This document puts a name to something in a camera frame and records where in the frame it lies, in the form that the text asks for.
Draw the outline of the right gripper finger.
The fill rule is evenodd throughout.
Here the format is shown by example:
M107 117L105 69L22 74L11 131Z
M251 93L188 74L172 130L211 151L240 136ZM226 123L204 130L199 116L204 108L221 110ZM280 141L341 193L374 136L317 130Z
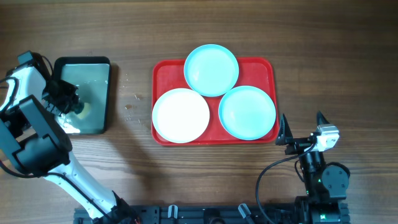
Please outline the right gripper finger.
M292 143L293 143L293 135L290 130L287 118L285 117L285 114L283 114L280 119L280 129L277 138L275 140L275 144L277 146L283 146Z
M330 122L324 117L321 111L317 112L317 125L326 125L329 124Z

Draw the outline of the green yellow sponge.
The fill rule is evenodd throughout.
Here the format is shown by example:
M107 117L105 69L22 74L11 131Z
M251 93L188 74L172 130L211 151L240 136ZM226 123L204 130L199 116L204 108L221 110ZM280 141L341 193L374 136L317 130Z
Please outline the green yellow sponge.
M84 119L88 116L91 110L91 105L89 103L80 103L74 110L76 117L78 119Z

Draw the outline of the teal plate top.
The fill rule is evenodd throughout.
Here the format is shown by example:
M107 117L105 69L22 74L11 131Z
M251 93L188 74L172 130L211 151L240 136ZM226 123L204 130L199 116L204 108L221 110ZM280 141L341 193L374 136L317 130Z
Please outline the teal plate top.
M207 97L230 91L239 78L237 58L226 47L205 44L192 50L185 60L183 74L188 86Z

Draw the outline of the white round plate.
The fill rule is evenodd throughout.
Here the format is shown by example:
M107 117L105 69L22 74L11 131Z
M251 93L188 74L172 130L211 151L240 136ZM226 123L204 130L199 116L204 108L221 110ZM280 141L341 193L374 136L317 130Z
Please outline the white round plate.
M188 88L165 92L152 109L152 124L157 133L176 144L196 140L209 122L210 109L204 97Z

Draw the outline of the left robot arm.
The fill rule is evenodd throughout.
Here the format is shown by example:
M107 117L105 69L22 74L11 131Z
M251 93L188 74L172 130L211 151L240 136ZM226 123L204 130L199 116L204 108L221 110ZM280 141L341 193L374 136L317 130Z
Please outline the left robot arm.
M1 150L22 179L44 178L62 188L93 223L137 223L139 216L115 192L101 185L76 159L68 135L41 103L47 80L32 65L15 68L1 105Z

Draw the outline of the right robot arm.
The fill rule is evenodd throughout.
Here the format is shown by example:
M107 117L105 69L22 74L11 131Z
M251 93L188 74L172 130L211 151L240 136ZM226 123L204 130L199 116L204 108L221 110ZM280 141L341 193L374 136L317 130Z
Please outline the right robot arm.
M338 162L325 162L323 153L332 149L340 138L338 128L317 113L317 128L306 138L294 138L287 118L280 119L276 144L286 145L285 154L298 156L306 196L294 202L294 223L350 222L346 190L350 171Z

